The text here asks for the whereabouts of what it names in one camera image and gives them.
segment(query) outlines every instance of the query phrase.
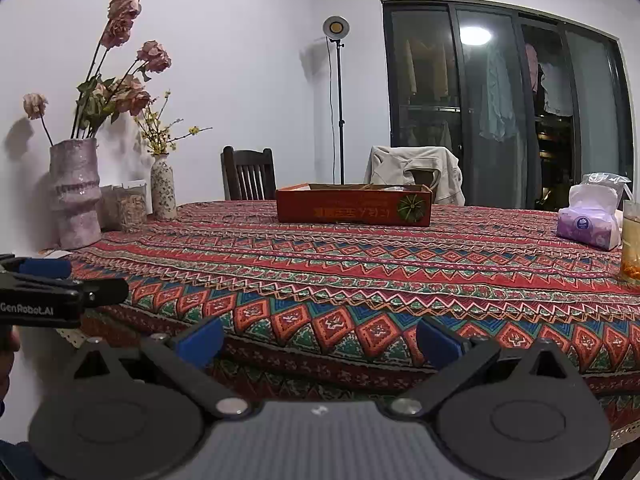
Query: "pink flower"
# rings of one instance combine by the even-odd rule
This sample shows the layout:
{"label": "pink flower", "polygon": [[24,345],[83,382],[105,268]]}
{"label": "pink flower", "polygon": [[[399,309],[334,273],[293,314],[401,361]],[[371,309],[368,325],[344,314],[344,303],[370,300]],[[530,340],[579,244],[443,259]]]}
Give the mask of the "pink flower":
{"label": "pink flower", "polygon": [[42,94],[27,94],[23,98],[22,106],[27,116],[33,121],[44,116],[44,109],[49,101]]}
{"label": "pink flower", "polygon": [[130,18],[123,16],[111,20],[104,28],[100,44],[109,50],[114,46],[127,43],[131,35],[131,27],[133,27],[133,20]]}
{"label": "pink flower", "polygon": [[94,89],[94,96],[105,97],[106,91],[107,91],[106,86],[103,85],[102,83],[98,83]]}
{"label": "pink flower", "polygon": [[164,47],[157,41],[145,41],[138,51],[138,59],[146,61],[145,70],[149,72],[163,72],[171,66],[171,58]]}
{"label": "pink flower", "polygon": [[151,101],[151,95],[145,91],[144,85],[131,74],[122,80],[120,86],[117,81],[114,82],[111,91],[115,91],[116,87],[118,91],[114,100],[116,110],[120,113],[129,112],[132,117],[135,117]]}
{"label": "pink flower", "polygon": [[141,11],[140,0],[111,0],[108,17],[110,20],[114,18],[133,20]]}
{"label": "pink flower", "polygon": [[151,101],[151,95],[149,95],[149,92],[137,92],[130,100],[131,104],[129,113],[131,114],[131,117],[138,115],[142,109],[149,104],[149,101]]}

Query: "floor lamp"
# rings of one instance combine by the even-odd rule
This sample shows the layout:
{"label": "floor lamp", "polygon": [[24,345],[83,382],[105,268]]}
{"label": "floor lamp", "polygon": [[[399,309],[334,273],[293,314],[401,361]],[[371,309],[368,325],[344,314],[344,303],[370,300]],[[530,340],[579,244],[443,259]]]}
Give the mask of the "floor lamp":
{"label": "floor lamp", "polygon": [[340,48],[344,47],[342,40],[349,33],[349,22],[341,16],[330,16],[324,20],[322,31],[332,43],[335,43],[335,51],[338,57],[338,129],[340,130],[340,184],[344,184],[344,153],[343,153],[343,127],[342,118],[342,72],[340,69]]}

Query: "blue gripper pad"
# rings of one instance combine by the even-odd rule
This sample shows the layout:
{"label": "blue gripper pad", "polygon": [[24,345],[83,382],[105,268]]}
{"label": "blue gripper pad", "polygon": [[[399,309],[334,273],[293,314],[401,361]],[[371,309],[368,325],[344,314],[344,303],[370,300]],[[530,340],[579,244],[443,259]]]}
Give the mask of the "blue gripper pad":
{"label": "blue gripper pad", "polygon": [[43,278],[65,279],[71,275],[71,262],[54,258],[25,258],[18,272]]}
{"label": "blue gripper pad", "polygon": [[462,357],[470,346],[467,339],[428,316],[418,322],[415,338],[420,352],[436,370]]}
{"label": "blue gripper pad", "polygon": [[220,318],[208,317],[172,337],[168,345],[179,358],[203,369],[218,354],[224,339]]}

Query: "red patterned tablecloth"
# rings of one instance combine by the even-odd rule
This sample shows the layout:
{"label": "red patterned tablecloth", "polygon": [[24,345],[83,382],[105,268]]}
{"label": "red patterned tablecloth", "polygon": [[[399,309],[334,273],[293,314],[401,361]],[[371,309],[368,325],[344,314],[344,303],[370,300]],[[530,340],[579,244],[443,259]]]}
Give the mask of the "red patterned tablecloth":
{"label": "red patterned tablecloth", "polygon": [[418,317],[505,347],[553,338],[614,427],[640,418],[640,290],[609,253],[555,235],[554,213],[433,206],[429,228],[279,224],[274,202],[194,203],[174,222],[104,234],[80,278],[124,276],[126,304],[87,333],[132,342],[218,315],[211,372],[254,396],[393,395],[431,369]]}

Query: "chair with jacket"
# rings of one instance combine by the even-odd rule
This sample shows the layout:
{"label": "chair with jacket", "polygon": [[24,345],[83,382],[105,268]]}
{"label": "chair with jacket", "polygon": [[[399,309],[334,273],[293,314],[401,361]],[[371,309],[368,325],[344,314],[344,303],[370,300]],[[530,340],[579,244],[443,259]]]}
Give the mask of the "chair with jacket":
{"label": "chair with jacket", "polygon": [[434,192],[434,203],[465,205],[458,160],[441,146],[373,146],[364,182],[389,186],[426,184]]}
{"label": "chair with jacket", "polygon": [[270,148],[253,152],[225,146],[222,169],[230,200],[275,200],[276,180]]}

